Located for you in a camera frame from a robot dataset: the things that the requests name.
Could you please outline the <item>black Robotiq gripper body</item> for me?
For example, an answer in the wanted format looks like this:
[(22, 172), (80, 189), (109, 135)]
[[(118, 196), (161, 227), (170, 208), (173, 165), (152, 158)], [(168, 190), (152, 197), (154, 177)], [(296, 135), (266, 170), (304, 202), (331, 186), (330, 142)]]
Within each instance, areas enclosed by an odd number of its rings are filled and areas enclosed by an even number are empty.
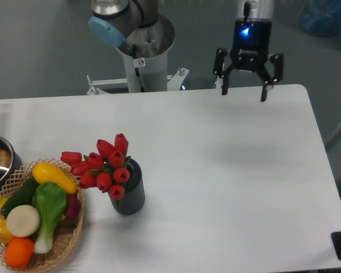
[(262, 71), (268, 60), (270, 20), (235, 21), (234, 40), (230, 52), (233, 66), (238, 70)]

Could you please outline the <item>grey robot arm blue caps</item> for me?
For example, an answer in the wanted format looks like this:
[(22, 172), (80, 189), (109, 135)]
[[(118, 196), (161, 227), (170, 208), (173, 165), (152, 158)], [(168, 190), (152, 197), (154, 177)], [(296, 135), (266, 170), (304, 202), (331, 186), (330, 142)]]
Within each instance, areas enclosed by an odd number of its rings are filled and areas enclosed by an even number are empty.
[[(215, 87), (228, 93), (232, 71), (255, 72), (263, 83), (261, 101), (283, 79), (284, 55), (269, 53), (274, 1), (239, 1), (231, 49), (218, 48), (212, 73)], [(130, 93), (184, 89), (189, 71), (168, 75), (173, 24), (159, 13), (158, 1), (91, 1), (88, 25), (94, 36), (123, 56)]]

